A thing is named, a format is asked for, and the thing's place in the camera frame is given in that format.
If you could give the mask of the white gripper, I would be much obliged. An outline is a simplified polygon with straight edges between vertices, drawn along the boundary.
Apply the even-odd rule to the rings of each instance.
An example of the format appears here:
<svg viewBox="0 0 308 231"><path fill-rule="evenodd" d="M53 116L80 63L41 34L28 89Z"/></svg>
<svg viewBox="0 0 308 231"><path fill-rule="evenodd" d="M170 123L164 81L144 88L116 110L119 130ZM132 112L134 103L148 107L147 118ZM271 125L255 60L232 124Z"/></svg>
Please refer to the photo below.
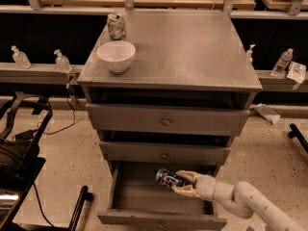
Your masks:
<svg viewBox="0 0 308 231"><path fill-rule="evenodd" d="M176 174L191 183L193 185L187 185L184 187L173 186L172 190L187 197L198 197L202 200L213 201L215 199L215 191L218 180L210 175L199 174L190 170L178 170Z"/></svg>

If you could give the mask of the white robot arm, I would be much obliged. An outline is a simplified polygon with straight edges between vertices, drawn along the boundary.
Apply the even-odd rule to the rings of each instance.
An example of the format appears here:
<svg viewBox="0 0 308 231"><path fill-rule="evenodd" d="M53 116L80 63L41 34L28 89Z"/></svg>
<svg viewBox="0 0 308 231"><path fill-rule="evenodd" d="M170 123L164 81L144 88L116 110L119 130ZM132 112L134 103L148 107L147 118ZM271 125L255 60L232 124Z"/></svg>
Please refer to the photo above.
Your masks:
<svg viewBox="0 0 308 231"><path fill-rule="evenodd" d="M245 181L232 185L195 171L179 170L176 174L191 183L184 187L172 186L175 193L216 201L239 218L251 218L256 214L271 231L307 231Z"/></svg>

